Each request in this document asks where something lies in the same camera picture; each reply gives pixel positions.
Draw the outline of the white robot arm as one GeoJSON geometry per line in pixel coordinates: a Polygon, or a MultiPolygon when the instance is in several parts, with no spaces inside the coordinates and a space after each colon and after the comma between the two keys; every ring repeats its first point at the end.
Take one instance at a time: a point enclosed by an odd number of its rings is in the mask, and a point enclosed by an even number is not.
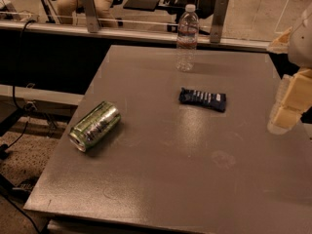
{"type": "Polygon", "coordinates": [[[286,54],[290,63],[299,67],[294,75],[283,75],[267,124],[271,134],[283,135],[312,107],[312,4],[267,51],[286,54]]]}

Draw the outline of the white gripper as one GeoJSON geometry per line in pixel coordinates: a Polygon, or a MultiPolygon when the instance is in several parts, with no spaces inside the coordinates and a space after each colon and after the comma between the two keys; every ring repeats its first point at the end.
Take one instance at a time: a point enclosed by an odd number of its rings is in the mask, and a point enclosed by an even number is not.
{"type": "Polygon", "coordinates": [[[267,130],[283,135],[300,119],[300,112],[312,106],[312,69],[301,67],[293,77],[284,75],[279,83],[267,130]]]}

